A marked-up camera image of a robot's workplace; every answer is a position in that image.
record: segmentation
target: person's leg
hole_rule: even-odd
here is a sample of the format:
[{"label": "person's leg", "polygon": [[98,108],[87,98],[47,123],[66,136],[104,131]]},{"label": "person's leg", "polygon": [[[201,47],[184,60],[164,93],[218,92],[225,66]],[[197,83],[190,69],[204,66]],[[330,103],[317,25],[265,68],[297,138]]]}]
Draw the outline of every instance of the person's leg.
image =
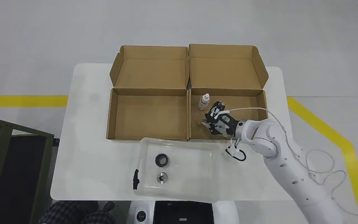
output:
[{"label": "person's leg", "polygon": [[81,224],[115,224],[115,219],[109,211],[114,208],[114,202],[107,202],[103,210],[85,216]]},{"label": "person's leg", "polygon": [[78,224],[84,217],[98,210],[97,201],[61,200],[52,204],[39,223]]}]

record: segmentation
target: white table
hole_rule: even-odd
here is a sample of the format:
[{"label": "white table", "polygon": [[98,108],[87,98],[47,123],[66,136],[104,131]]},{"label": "white table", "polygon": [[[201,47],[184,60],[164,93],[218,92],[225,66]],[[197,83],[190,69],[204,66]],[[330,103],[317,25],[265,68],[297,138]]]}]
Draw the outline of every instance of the white table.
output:
[{"label": "white table", "polygon": [[[156,200],[133,192],[139,141],[105,138],[111,64],[78,64],[73,72],[60,146],[51,186],[56,200]],[[267,107],[285,126],[291,123],[282,71],[267,67]],[[245,162],[223,156],[219,200],[291,200],[249,147]]]}]

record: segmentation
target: bottle cap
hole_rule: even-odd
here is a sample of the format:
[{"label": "bottle cap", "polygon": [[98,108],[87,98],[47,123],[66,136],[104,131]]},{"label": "bottle cap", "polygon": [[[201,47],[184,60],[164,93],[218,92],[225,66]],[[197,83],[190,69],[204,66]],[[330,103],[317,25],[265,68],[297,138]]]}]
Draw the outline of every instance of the bottle cap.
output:
[{"label": "bottle cap", "polygon": [[202,98],[204,100],[209,100],[210,99],[210,95],[209,94],[205,94],[204,96],[202,96]]}]

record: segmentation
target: white bottle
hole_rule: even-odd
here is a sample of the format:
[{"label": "white bottle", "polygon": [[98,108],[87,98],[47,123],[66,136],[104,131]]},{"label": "white bottle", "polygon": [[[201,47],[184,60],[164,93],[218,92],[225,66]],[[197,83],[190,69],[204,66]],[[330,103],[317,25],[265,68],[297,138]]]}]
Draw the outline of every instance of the white bottle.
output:
[{"label": "white bottle", "polygon": [[208,106],[209,102],[210,102],[210,96],[209,96],[209,94],[205,94],[204,96],[202,96],[200,98],[197,107],[199,108],[199,110],[205,110],[205,108]]}]

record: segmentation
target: transparent plastic bin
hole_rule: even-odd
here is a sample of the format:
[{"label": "transparent plastic bin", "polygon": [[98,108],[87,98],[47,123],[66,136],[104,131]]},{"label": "transparent plastic bin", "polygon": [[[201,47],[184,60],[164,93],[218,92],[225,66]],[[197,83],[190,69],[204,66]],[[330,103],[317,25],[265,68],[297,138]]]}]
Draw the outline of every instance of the transparent plastic bin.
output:
[{"label": "transparent plastic bin", "polygon": [[[215,144],[168,141],[143,138],[137,170],[133,178],[134,193],[143,196],[215,203],[218,201],[218,166],[220,149]],[[169,157],[165,167],[156,157]],[[165,172],[168,179],[159,183],[157,176]]]}]

